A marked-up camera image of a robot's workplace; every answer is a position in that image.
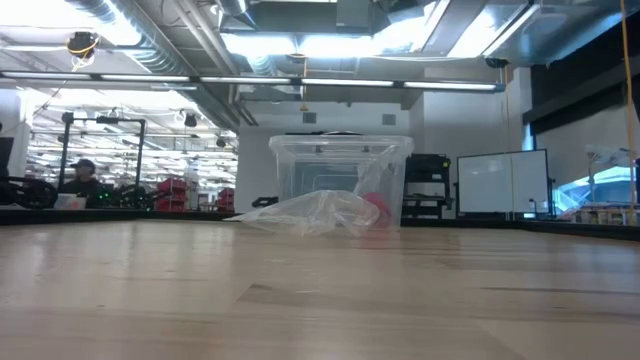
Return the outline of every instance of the whiteboard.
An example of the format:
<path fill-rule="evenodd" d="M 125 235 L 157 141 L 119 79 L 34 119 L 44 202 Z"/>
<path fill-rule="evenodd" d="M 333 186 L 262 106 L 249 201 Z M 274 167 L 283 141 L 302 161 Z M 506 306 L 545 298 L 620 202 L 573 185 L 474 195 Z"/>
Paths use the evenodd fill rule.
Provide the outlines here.
<path fill-rule="evenodd" d="M 460 157 L 458 186 L 461 213 L 547 213 L 547 153 L 540 150 Z"/>

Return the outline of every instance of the computer monitor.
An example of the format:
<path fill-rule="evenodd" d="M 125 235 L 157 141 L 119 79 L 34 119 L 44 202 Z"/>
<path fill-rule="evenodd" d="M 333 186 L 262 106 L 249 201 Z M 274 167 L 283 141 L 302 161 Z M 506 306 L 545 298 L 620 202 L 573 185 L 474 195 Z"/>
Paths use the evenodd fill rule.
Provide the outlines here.
<path fill-rule="evenodd" d="M 9 176 L 9 158 L 13 148 L 13 138 L 0 138 L 0 176 Z"/>

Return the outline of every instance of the man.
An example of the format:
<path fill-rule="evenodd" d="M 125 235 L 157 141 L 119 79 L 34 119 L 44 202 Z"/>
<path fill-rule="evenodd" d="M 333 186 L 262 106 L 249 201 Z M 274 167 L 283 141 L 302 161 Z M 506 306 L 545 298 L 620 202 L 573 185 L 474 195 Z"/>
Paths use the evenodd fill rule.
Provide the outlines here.
<path fill-rule="evenodd" d="M 96 172 L 96 165 L 91 160 L 81 159 L 71 167 L 76 169 L 76 178 L 64 184 L 59 192 L 86 197 L 86 207 L 96 207 L 101 188 L 100 182 L 93 177 Z"/>

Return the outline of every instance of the clear plastic bag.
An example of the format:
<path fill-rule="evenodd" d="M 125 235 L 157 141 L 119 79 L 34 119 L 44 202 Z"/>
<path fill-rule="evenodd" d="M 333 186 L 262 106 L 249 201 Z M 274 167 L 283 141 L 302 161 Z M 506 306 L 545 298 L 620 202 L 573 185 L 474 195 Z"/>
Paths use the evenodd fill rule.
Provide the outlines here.
<path fill-rule="evenodd" d="M 352 192 L 321 190 L 226 220 L 299 236 L 321 235 L 343 226 L 361 237 L 379 216 L 378 206 Z"/>

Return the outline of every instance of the wooden table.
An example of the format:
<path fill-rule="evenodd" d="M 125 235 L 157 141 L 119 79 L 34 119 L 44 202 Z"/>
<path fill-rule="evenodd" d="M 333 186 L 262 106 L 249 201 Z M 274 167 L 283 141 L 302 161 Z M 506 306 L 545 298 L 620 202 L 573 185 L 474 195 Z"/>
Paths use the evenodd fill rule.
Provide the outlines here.
<path fill-rule="evenodd" d="M 638 359 L 640 244 L 512 230 L 0 228 L 0 358 Z"/>

